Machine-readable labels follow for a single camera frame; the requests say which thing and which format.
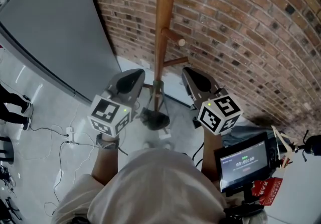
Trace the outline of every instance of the wooden coat rack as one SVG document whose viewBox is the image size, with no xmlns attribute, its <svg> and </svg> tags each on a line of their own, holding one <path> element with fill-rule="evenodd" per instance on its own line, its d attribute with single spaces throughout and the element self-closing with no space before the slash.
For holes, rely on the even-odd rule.
<svg viewBox="0 0 321 224">
<path fill-rule="evenodd" d="M 154 83 L 162 80 L 163 68 L 176 64 L 188 62 L 187 57 L 164 61 L 168 39 L 179 46 L 185 45 L 183 36 L 170 30 L 174 0 L 157 0 L 156 4 L 156 29 L 155 29 L 155 77 Z M 158 99 L 160 96 L 160 87 L 154 87 L 154 110 L 158 111 Z"/>
</svg>

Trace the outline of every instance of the white t-shirt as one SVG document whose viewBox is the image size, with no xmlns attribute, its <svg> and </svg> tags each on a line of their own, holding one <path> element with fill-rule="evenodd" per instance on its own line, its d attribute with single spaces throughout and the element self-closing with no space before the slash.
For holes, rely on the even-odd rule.
<svg viewBox="0 0 321 224">
<path fill-rule="evenodd" d="M 204 224 L 224 218 L 224 197 L 190 157 L 145 149 L 130 158 L 106 186 L 83 175 L 60 202 L 52 224 L 78 215 L 91 224 Z"/>
</svg>

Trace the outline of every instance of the red tag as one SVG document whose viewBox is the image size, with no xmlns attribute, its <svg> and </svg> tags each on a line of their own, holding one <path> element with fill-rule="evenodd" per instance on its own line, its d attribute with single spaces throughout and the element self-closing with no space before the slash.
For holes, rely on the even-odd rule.
<svg viewBox="0 0 321 224">
<path fill-rule="evenodd" d="M 256 180 L 252 188 L 252 195 L 260 197 L 259 203 L 261 205 L 271 206 L 282 180 L 282 178 L 268 178 L 264 181 Z"/>
</svg>

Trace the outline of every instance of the white floor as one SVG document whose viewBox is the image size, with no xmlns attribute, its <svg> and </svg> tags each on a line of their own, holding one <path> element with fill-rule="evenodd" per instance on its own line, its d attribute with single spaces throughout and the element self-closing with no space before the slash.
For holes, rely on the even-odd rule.
<svg viewBox="0 0 321 224">
<path fill-rule="evenodd" d="M 0 79 L 19 93 L 32 99 L 34 104 L 33 129 L 48 127 L 65 134 L 66 128 L 70 126 L 74 118 L 71 126 L 75 132 L 87 133 L 91 139 L 95 140 L 97 133 L 90 128 L 87 122 L 88 106 L 80 104 L 74 98 L 43 80 L 4 50 L 0 51 Z M 3 82 L 1 84 L 4 88 L 8 89 L 9 92 L 14 92 Z M 140 103 L 138 111 L 145 106 L 147 98 L 148 90 L 143 89 L 138 99 Z M 176 151 L 192 156 L 203 142 L 203 131 L 195 130 L 191 118 L 186 117 L 190 114 L 188 108 L 171 100 L 168 101 L 168 104 L 171 117 L 171 124 L 169 125 L 171 130 L 170 141 L 175 145 Z M 8 104 L 7 107 L 12 112 L 19 113 L 21 111 L 15 105 Z M 8 196 L 13 199 L 21 211 L 23 223 L 50 223 L 51 218 L 46 213 L 51 215 L 55 207 L 48 204 L 45 213 L 44 203 L 58 204 L 53 194 L 53 188 L 60 179 L 61 171 L 62 180 L 56 188 L 58 198 L 63 198 L 71 188 L 74 172 L 80 163 L 88 157 L 92 149 L 92 146 L 90 146 L 92 142 L 86 134 L 76 134 L 77 142 L 89 145 L 64 144 L 61 151 L 61 170 L 59 148 L 62 142 L 66 140 L 65 137 L 52 132 L 52 150 L 50 153 L 50 131 L 23 131 L 22 127 L 17 124 L 1 124 L 0 133 L 2 136 L 11 138 L 16 154 L 13 165 L 3 162 L 1 164 L 9 167 L 9 171 L 16 182 L 14 193 L 17 197 L 8 193 L 2 181 L 0 181 L 0 197 L 2 200 Z M 121 148 L 127 153 L 140 149 L 146 140 L 159 141 L 158 133 L 149 131 L 138 119 L 135 119 L 121 132 L 120 139 Z M 83 163 L 77 171 L 76 179 L 83 173 L 91 172 L 96 155 L 97 148 L 93 150 L 90 159 Z M 198 162 L 201 157 L 202 151 L 198 153 L 195 162 Z M 121 152 L 119 152 L 118 162 L 120 169 L 126 163 L 126 156 Z"/>
</svg>

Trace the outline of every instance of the person's arm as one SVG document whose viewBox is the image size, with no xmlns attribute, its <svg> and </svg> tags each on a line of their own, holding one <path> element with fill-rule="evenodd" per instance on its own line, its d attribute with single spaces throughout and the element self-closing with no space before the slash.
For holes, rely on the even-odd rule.
<svg viewBox="0 0 321 224">
<path fill-rule="evenodd" d="M 103 135 L 105 141 L 114 141 L 114 138 Z M 103 149 L 99 148 L 97 159 L 91 175 L 99 183 L 106 185 L 118 173 L 118 148 Z"/>
<path fill-rule="evenodd" d="M 217 174 L 214 150 L 222 147 L 221 135 L 213 135 L 207 128 L 204 129 L 204 149 L 202 173 L 212 182 L 219 180 Z"/>
</svg>

